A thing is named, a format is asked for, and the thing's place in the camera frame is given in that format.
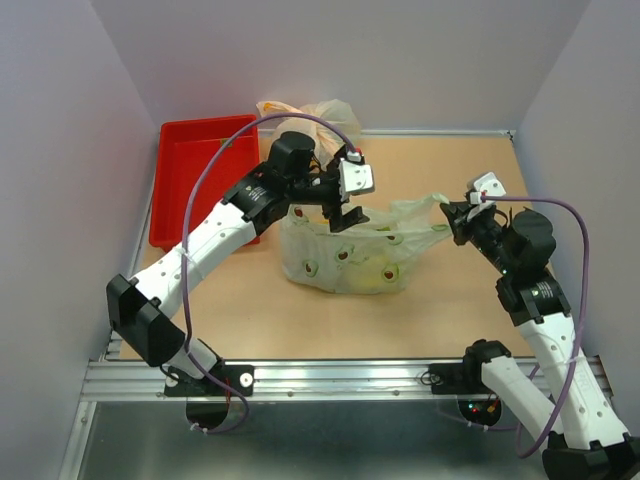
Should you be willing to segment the green avocado print plastic bag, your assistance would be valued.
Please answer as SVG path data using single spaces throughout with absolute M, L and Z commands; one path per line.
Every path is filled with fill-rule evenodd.
M 294 283 L 328 293 L 375 295 L 406 289 L 424 253 L 451 236 L 432 210 L 449 199 L 433 193 L 364 208 L 369 221 L 333 233 L 318 207 L 294 205 L 279 222 L 282 269 Z

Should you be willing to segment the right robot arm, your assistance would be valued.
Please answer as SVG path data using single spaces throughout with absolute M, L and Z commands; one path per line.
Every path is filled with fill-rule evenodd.
M 485 387 L 512 411 L 533 444 L 521 457 L 542 456 L 550 479 L 632 479 L 639 473 L 639 440 L 619 419 L 581 347 L 564 292 L 548 268 L 556 247 L 551 222 L 524 209 L 496 220 L 486 203 L 444 203 L 458 245 L 472 244 L 499 272 L 498 299 L 529 345 L 549 391 L 543 393 L 498 341 L 465 351 L 463 384 Z

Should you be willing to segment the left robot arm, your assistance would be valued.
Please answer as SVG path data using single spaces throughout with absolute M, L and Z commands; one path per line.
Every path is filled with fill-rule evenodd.
M 266 161 L 239 180 L 205 219 L 151 266 L 106 286 L 108 318 L 138 356 L 151 367 L 170 366 L 188 375 L 199 393 L 222 382 L 220 357 L 173 318 L 187 312 L 187 297 L 239 248 L 286 216 L 293 205 L 316 205 L 331 232 L 367 222 L 362 208 L 342 207 L 354 195 L 374 191 L 373 170 L 358 150 L 342 146 L 326 167 L 314 164 L 315 144 L 288 131 L 275 140 Z

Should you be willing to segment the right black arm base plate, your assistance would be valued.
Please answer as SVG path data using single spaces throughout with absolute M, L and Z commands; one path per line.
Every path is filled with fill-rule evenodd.
M 481 381 L 481 368 L 464 362 L 431 363 L 421 381 L 431 387 L 434 395 L 489 394 Z

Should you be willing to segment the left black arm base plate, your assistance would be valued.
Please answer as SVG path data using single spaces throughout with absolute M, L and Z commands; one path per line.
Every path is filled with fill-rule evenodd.
M 163 394 L 169 398 L 223 397 L 228 391 L 207 377 L 194 379 L 183 371 L 169 367 L 166 370 Z M 255 367 L 250 364 L 224 364 L 210 374 L 245 397 L 253 394 Z

